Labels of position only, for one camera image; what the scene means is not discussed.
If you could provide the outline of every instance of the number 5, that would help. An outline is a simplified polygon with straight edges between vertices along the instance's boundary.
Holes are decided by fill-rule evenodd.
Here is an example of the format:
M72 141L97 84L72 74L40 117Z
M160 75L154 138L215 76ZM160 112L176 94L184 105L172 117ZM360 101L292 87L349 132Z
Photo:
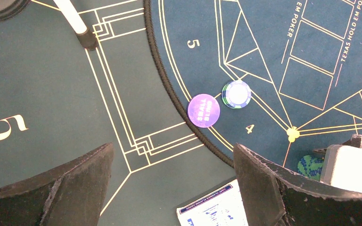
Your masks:
M190 43L191 43L191 41L189 40L189 41L187 42L189 48L194 48L194 47L195 47L195 44L196 44L197 46L200 46L199 40L197 40L197 39L195 39L195 40L192 41L192 45L190 45Z

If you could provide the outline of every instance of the white pole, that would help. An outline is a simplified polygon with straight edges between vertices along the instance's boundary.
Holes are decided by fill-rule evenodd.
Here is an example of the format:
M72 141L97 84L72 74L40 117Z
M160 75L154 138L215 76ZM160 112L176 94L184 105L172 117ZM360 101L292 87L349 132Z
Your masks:
M63 15L66 17L67 21L74 29L75 33L83 34L87 32L87 26L84 21L82 21L80 15L78 15L77 10L75 10L70 0L53 0Z

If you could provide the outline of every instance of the purple poker chip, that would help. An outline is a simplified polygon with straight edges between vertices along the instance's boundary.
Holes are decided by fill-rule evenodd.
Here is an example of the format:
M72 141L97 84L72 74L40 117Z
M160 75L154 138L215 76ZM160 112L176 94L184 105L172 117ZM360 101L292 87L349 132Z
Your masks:
M211 127L217 122L219 116L220 105L209 94L196 95L188 104L188 117L197 127Z

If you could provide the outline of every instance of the number 4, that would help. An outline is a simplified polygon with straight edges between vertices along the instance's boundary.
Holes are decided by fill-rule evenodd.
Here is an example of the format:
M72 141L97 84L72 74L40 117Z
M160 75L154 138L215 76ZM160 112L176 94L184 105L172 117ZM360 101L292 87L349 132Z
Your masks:
M252 132L253 127L255 127L255 125L250 125L250 126L247 126L247 127L246 127L248 134Z
M188 44L188 47L189 47L189 48L194 48L195 45L200 46L199 40L197 40L197 39L193 40L193 41L192 41L192 44L191 44L191 41L189 40L189 41L187 42L187 44Z

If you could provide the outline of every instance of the poker chip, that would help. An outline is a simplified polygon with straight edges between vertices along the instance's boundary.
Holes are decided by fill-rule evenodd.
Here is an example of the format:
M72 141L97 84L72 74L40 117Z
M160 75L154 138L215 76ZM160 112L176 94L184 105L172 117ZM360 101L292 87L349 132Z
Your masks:
M188 104L188 117L197 127L211 127L220 117L220 105L209 94L196 95Z
M231 81L222 89L223 103L232 109L239 109L249 104L252 98L250 87L242 80Z

